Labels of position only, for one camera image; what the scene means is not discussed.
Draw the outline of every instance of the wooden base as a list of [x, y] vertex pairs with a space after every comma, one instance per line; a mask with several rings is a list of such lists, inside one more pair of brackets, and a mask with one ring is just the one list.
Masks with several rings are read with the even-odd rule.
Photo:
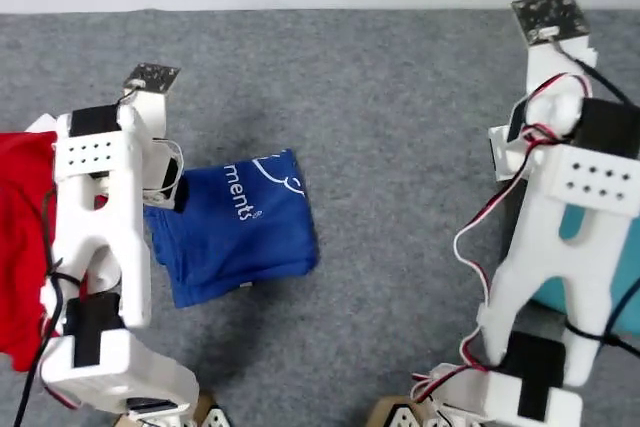
[[[193, 414], [193, 418], [201, 425], [204, 422], [204, 419], [207, 417], [209, 410], [211, 407], [215, 405], [215, 400], [213, 394], [209, 393], [200, 393], [200, 397], [198, 397], [198, 405], [196, 406], [196, 411]], [[118, 418], [113, 427], [140, 427], [140, 423], [133, 422], [127, 417], [121, 416]]]
[[415, 415], [419, 425], [422, 425], [424, 419], [420, 406], [415, 402], [412, 402], [408, 397], [396, 395], [383, 397], [378, 401], [369, 415], [366, 427], [386, 427], [389, 424], [389, 415], [393, 410], [393, 406], [398, 404], [408, 405], [411, 408], [413, 415]]

